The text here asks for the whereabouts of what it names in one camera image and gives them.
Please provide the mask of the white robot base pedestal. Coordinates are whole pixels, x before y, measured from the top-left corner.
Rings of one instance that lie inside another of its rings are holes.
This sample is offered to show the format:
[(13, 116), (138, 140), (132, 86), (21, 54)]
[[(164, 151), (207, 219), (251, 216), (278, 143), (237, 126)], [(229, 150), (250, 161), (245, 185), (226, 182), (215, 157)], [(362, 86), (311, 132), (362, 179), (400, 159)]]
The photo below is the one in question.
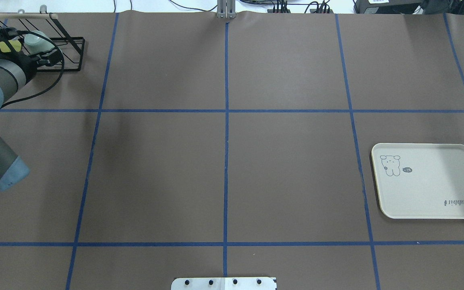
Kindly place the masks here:
[(176, 278), (172, 290), (276, 290), (278, 284), (272, 277), (206, 277)]

